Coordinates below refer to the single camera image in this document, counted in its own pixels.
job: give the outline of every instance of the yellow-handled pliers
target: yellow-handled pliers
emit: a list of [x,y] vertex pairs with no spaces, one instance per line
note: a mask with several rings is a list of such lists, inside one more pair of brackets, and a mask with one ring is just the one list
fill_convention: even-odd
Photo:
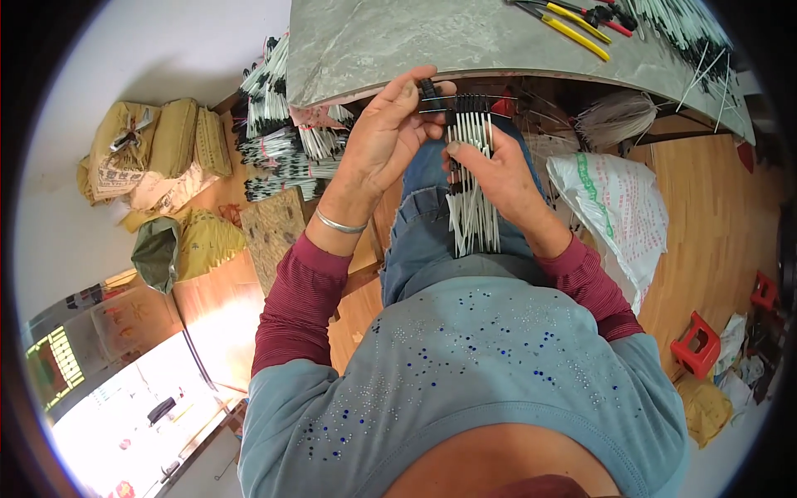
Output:
[[525,10],[535,18],[540,19],[542,22],[551,26],[553,29],[559,31],[564,36],[572,39],[573,41],[576,41],[584,48],[590,50],[592,53],[594,53],[601,59],[605,61],[609,60],[609,54],[606,53],[605,50],[598,47],[592,40],[588,39],[587,37],[583,36],[580,33],[577,33],[571,27],[564,25],[559,19],[553,18],[547,14],[543,14],[539,10],[540,7],[545,7],[551,12],[555,12],[558,15],[562,16],[563,18],[566,18],[568,21],[574,22],[582,29],[587,31],[589,34],[598,38],[600,41],[607,44],[611,43],[611,39],[608,36],[601,33],[597,29],[593,28],[592,26],[587,24],[587,22],[584,21],[582,18],[578,17],[575,14],[572,14],[571,12],[568,12],[567,10],[557,5],[556,3],[546,2],[545,0],[520,0],[520,1],[508,0],[508,3],[514,3],[515,5],[519,6],[521,9]]

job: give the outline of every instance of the woman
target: woman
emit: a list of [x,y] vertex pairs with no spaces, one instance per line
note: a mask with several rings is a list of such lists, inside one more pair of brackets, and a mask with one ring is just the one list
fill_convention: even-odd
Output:
[[[367,106],[277,267],[257,330],[244,495],[674,496],[685,419],[656,341],[548,209],[508,121],[491,159],[465,143],[443,150],[443,116],[415,113],[416,84],[436,71],[412,69]],[[501,213],[502,254],[452,258],[449,156]],[[328,318],[402,174],[385,308],[339,377]]]

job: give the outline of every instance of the gray marble table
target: gray marble table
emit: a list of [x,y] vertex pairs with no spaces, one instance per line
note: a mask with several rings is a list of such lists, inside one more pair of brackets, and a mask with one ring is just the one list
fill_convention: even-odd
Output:
[[[642,41],[636,33],[628,38],[605,26],[600,30],[612,39],[608,46],[598,42],[611,56],[608,62],[501,0],[292,0],[288,102],[300,108],[345,103],[372,95],[394,76],[424,64],[436,65],[446,78],[555,76],[681,100],[694,71],[669,46],[650,31]],[[755,144],[733,77],[728,90],[740,106],[723,111],[720,122]],[[685,106],[712,120],[720,103],[721,96],[705,94],[699,86],[685,100]]]

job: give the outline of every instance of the light blue shirt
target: light blue shirt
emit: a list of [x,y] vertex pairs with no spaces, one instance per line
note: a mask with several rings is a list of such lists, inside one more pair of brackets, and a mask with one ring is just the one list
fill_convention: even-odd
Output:
[[505,422],[577,441],[625,496],[675,496],[688,464],[655,339],[607,343],[570,297],[511,278],[432,285],[379,314],[345,375],[296,359],[249,395],[244,496],[381,496],[445,439]]

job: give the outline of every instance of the woman's right hand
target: woman's right hand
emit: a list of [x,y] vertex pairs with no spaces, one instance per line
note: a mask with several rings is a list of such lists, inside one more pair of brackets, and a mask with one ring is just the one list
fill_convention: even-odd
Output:
[[540,210],[548,211],[520,144],[497,126],[493,125],[491,159],[473,145],[457,141],[449,143],[442,154],[445,171],[450,171],[449,157],[468,168],[501,216],[521,230],[530,228]]

